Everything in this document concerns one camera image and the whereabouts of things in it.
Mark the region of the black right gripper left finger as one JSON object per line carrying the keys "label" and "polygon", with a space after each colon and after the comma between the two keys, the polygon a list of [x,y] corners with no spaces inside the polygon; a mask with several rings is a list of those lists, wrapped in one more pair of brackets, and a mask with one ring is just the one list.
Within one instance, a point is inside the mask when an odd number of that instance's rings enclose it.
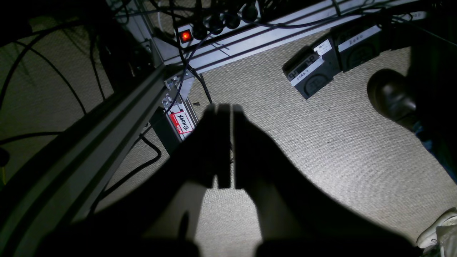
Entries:
{"label": "black right gripper left finger", "polygon": [[48,257],[198,257],[193,237],[214,178],[230,187],[230,105],[210,105],[196,129],[132,192],[47,236]]}

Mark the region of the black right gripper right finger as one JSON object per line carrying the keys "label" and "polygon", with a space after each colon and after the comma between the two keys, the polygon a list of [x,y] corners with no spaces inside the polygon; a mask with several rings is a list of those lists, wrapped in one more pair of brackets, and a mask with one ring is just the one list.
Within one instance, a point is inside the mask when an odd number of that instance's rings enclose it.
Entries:
{"label": "black right gripper right finger", "polygon": [[310,182],[275,141],[233,106],[235,186],[252,199],[257,257],[419,257],[403,236],[354,213]]}

